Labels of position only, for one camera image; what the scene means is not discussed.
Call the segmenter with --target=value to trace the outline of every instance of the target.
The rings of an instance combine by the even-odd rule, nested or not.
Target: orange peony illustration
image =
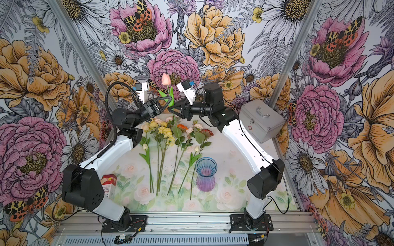
[[[37,69],[30,83],[27,58],[30,48],[23,41],[10,44],[0,39],[0,98],[13,99],[9,107],[20,104],[23,97],[34,98],[44,105],[45,111],[50,111],[70,96],[69,77],[50,50],[40,47]]]

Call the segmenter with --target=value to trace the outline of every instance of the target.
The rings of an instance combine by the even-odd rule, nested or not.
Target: red white box
[[[101,179],[101,185],[104,189],[104,195],[112,200],[115,196],[116,176],[114,174],[104,175]]]

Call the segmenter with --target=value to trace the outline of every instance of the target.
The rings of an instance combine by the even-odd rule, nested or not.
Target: purple flower illustration
[[[349,46],[338,44],[331,51],[327,49],[329,45],[326,41],[327,34],[332,31],[340,33],[350,24],[350,22],[338,22],[337,19],[333,20],[330,17],[317,32],[317,37],[312,40],[310,56],[304,63],[303,70],[320,83],[329,83],[333,87],[338,87],[350,79],[364,63],[367,56],[361,54],[369,34],[369,32],[363,33],[364,19],[361,20],[355,40]]]
[[[147,7],[152,12],[152,19],[147,21],[141,31],[134,31],[132,27],[123,21],[128,16],[134,16],[137,12],[137,5],[126,8],[110,9],[110,19],[112,33],[119,37],[119,44],[123,46],[125,55],[131,59],[136,59],[147,54],[159,52],[163,48],[168,48],[172,41],[172,24],[170,18],[164,18],[157,4],[152,4],[146,0]]]
[[[56,190],[63,179],[60,158],[66,138],[38,117],[0,126],[0,202],[32,197],[44,185]]]
[[[339,111],[340,100],[328,85],[307,85],[297,99],[295,140],[302,139],[318,154],[328,151],[342,133],[344,116]]]
[[[148,61],[150,79],[161,89],[167,89],[162,84],[162,75],[170,75],[171,87],[174,90],[174,97],[179,98],[179,91],[176,85],[184,80],[194,81],[198,86],[200,84],[200,71],[196,61],[180,51],[169,49],[163,50],[157,54],[156,58]]]

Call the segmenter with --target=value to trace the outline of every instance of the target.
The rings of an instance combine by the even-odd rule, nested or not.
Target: black cable
[[[286,209],[286,211],[285,211],[285,212],[282,212],[282,211],[279,209],[278,204],[277,204],[276,201],[272,198],[272,196],[268,196],[268,198],[270,198],[270,199],[273,200],[273,202],[275,203],[275,205],[276,205],[276,207],[278,208],[278,210],[279,210],[280,213],[282,213],[282,214],[287,213],[287,211],[289,210],[289,207],[290,207],[290,196],[289,196],[289,191],[288,191],[288,189],[287,189],[286,179],[284,178],[284,176],[283,176],[283,174],[281,173],[281,171],[276,167],[276,165],[273,165],[273,163],[267,161],[267,159],[260,153],[260,151],[256,148],[256,146],[254,146],[253,143],[249,140],[249,138],[246,136],[246,134],[244,133],[244,131],[243,131],[243,129],[242,129],[241,121],[240,121],[240,120],[239,120],[239,124],[240,124],[240,128],[241,128],[241,131],[242,131],[243,135],[246,137],[246,139],[249,141],[249,143],[255,148],[255,150],[260,154],[260,156],[261,156],[266,162],[268,162],[269,164],[271,164],[271,166],[273,166],[273,167],[274,167],[276,170],[278,170],[278,172],[281,174],[281,176],[282,176],[282,178],[283,178],[283,181],[284,181],[284,186],[286,187],[286,193],[287,193],[287,209]]]

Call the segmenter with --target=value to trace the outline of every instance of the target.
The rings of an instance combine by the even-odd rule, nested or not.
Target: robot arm
[[[185,92],[187,100],[175,102],[174,106],[169,107],[169,111],[188,120],[193,115],[208,116],[211,124],[217,127],[220,132],[223,132],[242,152],[255,174],[247,182],[253,196],[251,196],[244,211],[246,224],[253,229],[257,224],[260,224],[265,214],[264,208],[269,202],[265,198],[266,195],[275,190],[281,181],[284,163],[280,159],[274,161],[273,164],[265,160],[272,160],[272,157],[264,152],[254,138],[248,134],[242,123],[237,119],[236,113],[224,106],[222,90],[218,84],[208,83],[204,86],[203,102],[194,102],[195,94],[189,82],[183,82],[182,86],[187,87],[180,90]],[[63,201],[111,220],[119,230],[126,230],[130,226],[129,209],[104,196],[100,177],[122,155],[139,143],[142,130],[136,128],[136,126],[160,114],[168,106],[170,100],[164,107],[160,106],[158,101],[162,99],[167,98],[149,100],[136,112],[120,108],[113,112],[114,126],[121,128],[115,144],[108,148],[105,153],[97,153],[81,163],[80,166],[70,165],[64,170]]]

